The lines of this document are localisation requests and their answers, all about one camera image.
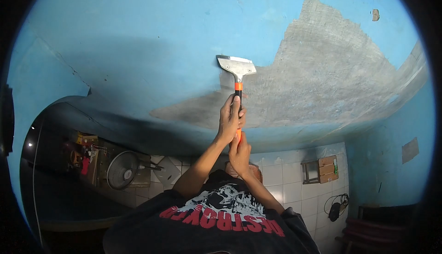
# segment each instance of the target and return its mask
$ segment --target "orange handle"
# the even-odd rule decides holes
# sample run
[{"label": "orange handle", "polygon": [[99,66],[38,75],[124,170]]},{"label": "orange handle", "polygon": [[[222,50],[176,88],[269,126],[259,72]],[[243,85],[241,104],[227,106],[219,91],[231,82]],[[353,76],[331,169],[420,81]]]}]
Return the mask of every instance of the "orange handle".
[{"label": "orange handle", "polygon": [[[242,82],[235,82],[235,96],[239,96],[240,97],[240,102],[242,102],[242,93],[243,93],[243,83]],[[237,129],[236,130],[236,134],[238,135],[238,139],[239,141],[241,141],[241,129]]]},{"label": "orange handle", "polygon": [[241,141],[241,129],[240,128],[236,130],[236,135],[238,135],[238,139],[239,139],[239,141]]}]

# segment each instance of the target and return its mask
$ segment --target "cable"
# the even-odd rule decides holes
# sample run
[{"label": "cable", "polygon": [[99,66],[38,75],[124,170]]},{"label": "cable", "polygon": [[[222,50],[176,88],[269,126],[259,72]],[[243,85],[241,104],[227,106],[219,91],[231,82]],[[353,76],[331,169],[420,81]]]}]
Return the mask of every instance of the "cable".
[{"label": "cable", "polygon": [[348,194],[343,193],[343,194],[340,194],[340,195],[337,195],[337,196],[330,196],[329,199],[324,203],[324,212],[325,212],[327,215],[329,215],[330,213],[327,213],[327,211],[325,211],[325,206],[327,205],[327,202],[328,202],[331,198],[333,198],[333,197],[334,197],[333,202],[334,202],[334,200],[335,200],[336,198],[341,197],[341,199],[340,199],[340,201],[341,201],[341,205],[344,205],[344,207],[345,207],[344,210],[342,210],[342,213],[339,214],[339,215],[342,215],[342,214],[344,213],[345,209],[347,209],[347,206],[348,206]]},{"label": "cable", "polygon": [[35,173],[35,163],[36,163],[36,160],[37,160],[38,143],[40,142],[40,135],[41,135],[41,130],[43,129],[43,123],[44,123],[44,119],[43,119],[43,121],[41,121],[40,131],[38,132],[37,145],[35,146],[34,166],[32,167],[32,197],[34,199],[34,210],[35,210],[35,218],[37,220],[38,236],[40,238],[40,245],[42,247],[43,247],[43,240],[41,239],[40,222],[38,220],[38,215],[37,215],[37,203],[35,202],[34,173]]}]

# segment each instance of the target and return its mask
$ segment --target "floor tile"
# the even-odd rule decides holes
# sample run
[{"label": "floor tile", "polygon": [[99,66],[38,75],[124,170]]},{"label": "floor tile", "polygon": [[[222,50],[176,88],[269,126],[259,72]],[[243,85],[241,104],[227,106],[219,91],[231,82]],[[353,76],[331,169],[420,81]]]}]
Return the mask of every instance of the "floor tile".
[{"label": "floor tile", "polygon": [[345,208],[344,212],[341,212],[342,214],[339,216],[339,218],[343,218],[343,221],[345,221],[348,218],[348,206]]},{"label": "floor tile", "polygon": [[345,220],[343,220],[340,216],[336,221],[330,224],[329,237],[342,237],[342,230],[345,228],[345,226]]},{"label": "floor tile", "polygon": [[136,188],[135,194],[137,196],[149,197],[149,187]]},{"label": "floor tile", "polygon": [[301,180],[301,163],[290,163],[282,165],[282,182],[283,184],[300,182]]},{"label": "floor tile", "polygon": [[148,200],[149,199],[147,197],[135,196],[135,202],[136,202],[137,207],[138,207],[138,205],[140,205]]},{"label": "floor tile", "polygon": [[267,190],[272,194],[272,196],[282,204],[282,185],[267,186]]},{"label": "floor tile", "polygon": [[345,152],[345,144],[344,142],[341,143],[334,143],[331,145],[326,146],[317,146],[316,147],[316,155],[317,158],[324,158],[329,157],[333,155],[337,155],[339,153]]},{"label": "floor tile", "polygon": [[339,190],[340,188],[343,188],[344,185],[345,185],[344,175],[339,174],[338,179],[333,180],[331,182],[331,189],[332,189],[332,191],[336,191],[336,190]]},{"label": "floor tile", "polygon": [[[180,170],[180,173],[181,173],[181,171],[182,171],[182,166],[177,166],[177,165],[175,165],[175,167],[177,167],[177,168]],[[170,182],[170,184],[175,185],[175,183],[178,181],[178,179],[180,179],[180,177],[181,177],[181,174],[179,174],[179,175],[175,178],[175,180],[173,180],[172,182]]]},{"label": "floor tile", "polygon": [[330,226],[327,225],[322,228],[316,229],[315,240],[320,241],[320,240],[326,239],[329,236],[329,228],[330,228]]},{"label": "floor tile", "polygon": [[155,175],[155,171],[152,169],[150,170],[150,182],[160,182],[158,177]]},{"label": "floor tile", "polygon": [[302,182],[284,184],[284,203],[301,200],[301,183]]},{"label": "floor tile", "polygon": [[261,153],[250,154],[249,161],[257,166],[262,166]]},{"label": "floor tile", "polygon": [[284,209],[287,209],[288,207],[292,207],[294,212],[301,214],[301,209],[302,209],[301,201],[285,203],[282,206],[284,207]]},{"label": "floor tile", "polygon": [[164,190],[172,190],[173,189],[174,184],[169,184],[169,185],[164,185]]},{"label": "floor tile", "polygon": [[308,231],[308,232],[310,233],[310,236],[312,237],[312,239],[315,238],[315,231],[316,231],[316,230]]},{"label": "floor tile", "polygon": [[190,168],[191,168],[191,166],[183,166],[181,169],[181,174],[184,174]]},{"label": "floor tile", "polygon": [[316,222],[316,228],[322,228],[330,225],[331,221],[329,219],[328,214],[325,212],[318,213],[318,220]]},{"label": "floor tile", "polygon": [[318,196],[319,183],[302,185],[302,200]]},{"label": "floor tile", "polygon": [[161,155],[151,155],[150,156],[150,161],[154,164],[158,164],[162,159],[164,158],[164,156]]},{"label": "floor tile", "polygon": [[262,184],[264,186],[282,185],[282,166],[263,166]]},{"label": "floor tile", "polygon": [[173,163],[175,166],[179,166],[179,167],[181,167],[181,166],[183,165],[183,163],[181,163],[181,161],[178,160],[178,159],[175,158],[175,157],[170,157],[170,156],[169,156],[169,159],[172,161],[172,163]]},{"label": "floor tile", "polygon": [[266,158],[266,157],[262,158],[262,165],[263,166],[272,166],[272,165],[280,165],[280,164],[282,164],[282,159],[279,156],[272,157],[272,158]]},{"label": "floor tile", "polygon": [[149,188],[149,198],[154,198],[164,191],[164,186],[161,183],[151,182]]},{"label": "floor tile", "polygon": [[[340,188],[340,189],[335,190],[335,191],[332,192],[333,196],[339,196],[339,195],[344,194],[344,193],[345,193],[345,188]],[[340,198],[339,197],[336,198],[335,202],[339,202],[339,201],[340,201]]]},{"label": "floor tile", "polygon": [[312,216],[302,217],[304,220],[305,226],[307,227],[307,230],[313,231],[316,229],[316,214]]},{"label": "floor tile", "polygon": [[131,208],[136,207],[134,193],[127,193],[123,190],[114,190],[111,188],[102,188],[102,190],[100,190],[100,193],[124,206]]},{"label": "floor tile", "polygon": [[299,157],[299,150],[289,151],[287,155],[282,158],[283,164],[290,164],[290,163],[298,163],[301,162],[301,158]]},{"label": "floor tile", "polygon": [[348,170],[344,171],[344,186],[348,186]]},{"label": "floor tile", "polygon": [[332,189],[331,182],[327,182],[327,183],[323,183],[323,184],[318,185],[318,196],[321,196],[326,193],[331,193],[332,191],[333,191],[333,189]]},{"label": "floor tile", "polygon": [[298,153],[299,153],[300,162],[308,161],[308,160],[317,160],[316,149],[314,147],[300,149]]},{"label": "floor tile", "polygon": [[331,239],[324,239],[324,240],[316,241],[316,244],[318,245],[318,248],[319,248],[319,251],[321,252],[321,254],[332,254],[333,253],[332,243],[333,243],[333,241]]},{"label": "floor tile", "polygon": [[196,162],[199,157],[184,157],[180,158],[181,163],[183,166],[190,166],[192,163]]},{"label": "floor tile", "polygon": [[302,201],[302,217],[311,216],[318,213],[318,197],[312,197]]},{"label": "floor tile", "polygon": [[344,153],[337,154],[336,160],[338,163],[338,170],[339,171],[348,169],[347,159],[346,159],[346,155],[344,155]]},{"label": "floor tile", "polygon": [[330,212],[330,208],[332,207],[332,202],[333,202],[333,198],[330,199],[331,196],[332,193],[326,193],[321,196],[318,196],[318,213],[324,212],[324,205],[325,205],[325,211],[327,211],[327,213]]}]

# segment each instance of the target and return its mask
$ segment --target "peeling paint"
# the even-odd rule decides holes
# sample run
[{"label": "peeling paint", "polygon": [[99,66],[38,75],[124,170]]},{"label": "peeling paint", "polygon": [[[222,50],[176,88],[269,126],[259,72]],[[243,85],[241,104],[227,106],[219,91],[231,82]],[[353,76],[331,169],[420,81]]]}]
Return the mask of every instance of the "peeling paint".
[{"label": "peeling paint", "polygon": [[[257,74],[244,79],[249,128],[339,123],[341,129],[387,117],[427,80],[420,42],[396,71],[359,24],[319,0],[304,1],[273,64],[256,68]],[[150,115],[216,129],[217,109],[233,91],[231,74],[222,72],[220,84],[216,92],[154,109]]]}]

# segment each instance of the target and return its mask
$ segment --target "crack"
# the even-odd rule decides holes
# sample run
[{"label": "crack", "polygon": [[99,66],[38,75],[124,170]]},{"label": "crack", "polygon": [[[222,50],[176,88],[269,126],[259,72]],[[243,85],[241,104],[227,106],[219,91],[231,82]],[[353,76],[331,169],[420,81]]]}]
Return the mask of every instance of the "crack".
[{"label": "crack", "polygon": [[32,33],[35,35],[35,38],[36,38],[36,39],[38,38],[38,39],[40,39],[41,41],[43,41],[43,42],[45,43],[46,47],[49,49],[50,52],[58,54],[58,55],[60,56],[60,58],[61,58],[61,61],[62,61],[64,64],[66,64],[67,66],[69,66],[69,67],[72,69],[73,74],[77,74],[78,77],[80,78],[81,82],[83,82],[83,83],[86,84],[89,88],[91,88],[91,86],[89,86],[89,84],[87,84],[87,83],[81,78],[80,74],[79,74],[76,70],[74,70],[74,68],[73,68],[71,65],[69,65],[69,64],[66,62],[66,60],[63,58],[63,56],[61,55],[61,53],[59,53],[59,52],[57,52],[56,50],[54,50],[54,48],[51,47],[51,45],[49,45],[48,42],[47,42],[46,40],[44,40],[43,38],[41,38],[40,36],[38,36],[36,30],[34,29],[34,27],[32,27],[30,21],[27,21],[27,23],[28,23],[29,29],[30,29],[30,30],[32,31]]},{"label": "crack", "polygon": [[73,71],[75,74],[78,75],[78,77],[80,78],[80,80],[81,80],[84,84],[86,84],[87,86],[89,86],[89,84],[87,84],[87,83],[81,78],[80,74],[79,74],[76,70],[74,70],[74,68],[73,68],[71,65],[69,65],[69,64],[66,62],[66,60],[63,58],[63,56],[61,55],[61,53],[59,53],[59,52],[57,52],[57,51],[55,51],[55,50],[54,50],[54,52],[57,53],[57,54],[60,56],[60,58],[61,58],[61,60],[63,61],[64,64],[66,64],[67,66],[69,66],[69,67],[72,69],[72,71]]}]

